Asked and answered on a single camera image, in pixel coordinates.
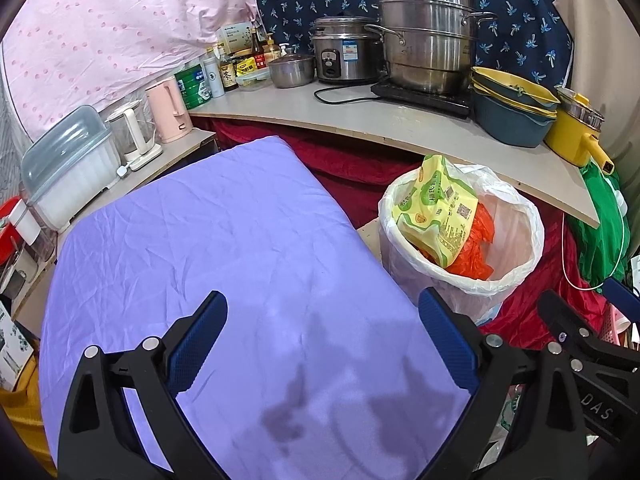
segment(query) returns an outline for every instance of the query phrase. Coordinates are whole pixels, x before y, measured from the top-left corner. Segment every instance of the wire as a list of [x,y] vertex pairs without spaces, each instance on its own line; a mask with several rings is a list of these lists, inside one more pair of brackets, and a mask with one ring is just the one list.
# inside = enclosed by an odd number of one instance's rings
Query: wire
[[[613,187],[613,184],[610,183],[609,179],[607,179],[604,176],[604,173],[602,173],[602,169],[600,168],[600,166],[598,166],[598,169],[600,170],[600,174],[602,175],[603,179],[605,180],[605,182],[607,184],[609,184],[609,187],[611,188],[612,192],[615,193],[615,188]],[[620,263],[620,260],[622,259],[622,253],[624,252],[624,246],[625,246],[625,219],[622,216],[622,211],[620,211],[620,208],[618,207],[618,205],[616,204],[616,208],[618,209],[618,213],[620,214],[620,224],[622,225],[622,240],[620,240],[620,254],[618,255],[618,260],[616,261],[616,264],[613,266],[613,269],[611,270],[611,274],[609,276],[607,276],[605,278],[605,280],[609,279],[611,276],[613,276],[613,273],[616,272],[616,269],[618,268],[618,264]],[[597,286],[590,286],[589,288],[583,288],[580,286],[576,286],[574,285],[571,280],[569,280],[569,277],[566,275],[566,268],[564,266],[564,213],[562,213],[562,230],[561,230],[561,235],[560,235],[560,240],[561,240],[561,255],[562,255],[562,273],[564,274],[564,278],[566,279],[566,282],[571,285],[575,290],[581,290],[583,292],[588,292],[590,290],[596,290],[597,288],[600,288],[601,286],[604,285],[604,282],[602,282],[600,285]]]
[[346,99],[345,101],[327,101],[325,99],[322,99],[318,94],[321,94],[322,92],[328,92],[331,90],[339,90],[341,88],[351,88],[354,86],[366,86],[366,85],[340,85],[340,86],[330,86],[329,88],[321,88],[319,90],[316,90],[314,92],[314,97],[316,99],[318,99],[321,103],[324,103],[326,105],[345,105],[348,103],[356,103],[358,101],[377,101],[378,99],[380,99],[380,97],[375,96],[375,97],[358,97],[356,99]]

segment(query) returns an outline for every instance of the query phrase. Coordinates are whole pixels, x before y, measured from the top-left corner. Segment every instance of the yellow-green package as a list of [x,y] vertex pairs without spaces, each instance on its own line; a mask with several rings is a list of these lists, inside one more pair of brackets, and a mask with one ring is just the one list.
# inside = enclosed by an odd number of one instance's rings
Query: yellow-green package
[[478,197],[464,174],[442,155],[424,157],[417,180],[392,216],[402,235],[443,269],[460,254]]

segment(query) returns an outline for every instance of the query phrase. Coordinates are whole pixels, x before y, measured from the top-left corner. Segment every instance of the green canister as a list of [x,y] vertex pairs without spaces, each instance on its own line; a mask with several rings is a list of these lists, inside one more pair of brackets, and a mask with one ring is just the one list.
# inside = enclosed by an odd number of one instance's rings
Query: green canister
[[187,110],[200,106],[211,99],[207,79],[199,63],[178,72],[175,78],[178,81],[178,88],[180,88],[182,100]]

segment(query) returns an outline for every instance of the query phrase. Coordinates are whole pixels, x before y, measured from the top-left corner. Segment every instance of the qr code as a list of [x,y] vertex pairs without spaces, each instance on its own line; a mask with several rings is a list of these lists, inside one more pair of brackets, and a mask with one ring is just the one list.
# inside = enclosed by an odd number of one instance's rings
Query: qr code
[[458,206],[458,214],[462,216],[465,220],[469,220],[469,215],[471,215],[471,209],[469,209],[466,205],[460,204]]

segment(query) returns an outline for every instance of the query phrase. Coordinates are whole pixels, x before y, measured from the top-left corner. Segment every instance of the green bag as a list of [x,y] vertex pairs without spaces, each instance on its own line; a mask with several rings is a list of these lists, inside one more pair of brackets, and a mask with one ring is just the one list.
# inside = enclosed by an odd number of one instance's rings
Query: green bag
[[622,244],[622,257],[613,273],[613,277],[620,282],[624,278],[628,260],[629,224],[626,217],[620,222],[616,197],[604,180],[608,178],[614,189],[620,190],[618,174],[614,172],[611,176],[603,177],[593,161],[580,168],[580,173],[600,218],[600,227],[594,229],[572,216],[566,216],[578,246],[578,270],[590,286],[600,285],[611,274]]

